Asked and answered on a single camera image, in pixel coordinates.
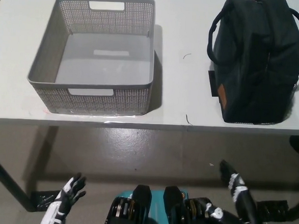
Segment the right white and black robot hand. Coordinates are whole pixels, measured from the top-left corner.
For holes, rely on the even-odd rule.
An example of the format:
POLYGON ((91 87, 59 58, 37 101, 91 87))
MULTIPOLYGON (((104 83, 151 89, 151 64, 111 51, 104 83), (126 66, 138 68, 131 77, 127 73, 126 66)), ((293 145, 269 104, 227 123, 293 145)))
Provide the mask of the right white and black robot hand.
POLYGON ((257 212, 255 201, 241 175, 225 160, 220 162, 220 175, 230 191, 237 216, 212 203, 205 205, 208 219, 217 224, 263 224, 257 212))

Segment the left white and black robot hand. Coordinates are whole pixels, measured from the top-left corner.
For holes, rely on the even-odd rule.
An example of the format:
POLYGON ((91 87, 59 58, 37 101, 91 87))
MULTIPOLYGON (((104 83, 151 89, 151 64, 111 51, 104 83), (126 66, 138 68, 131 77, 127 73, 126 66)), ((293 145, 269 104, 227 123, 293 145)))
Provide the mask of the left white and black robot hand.
POLYGON ((66 224, 66 217, 72 206, 86 194, 86 177, 79 172, 63 186, 47 211, 40 224, 66 224))

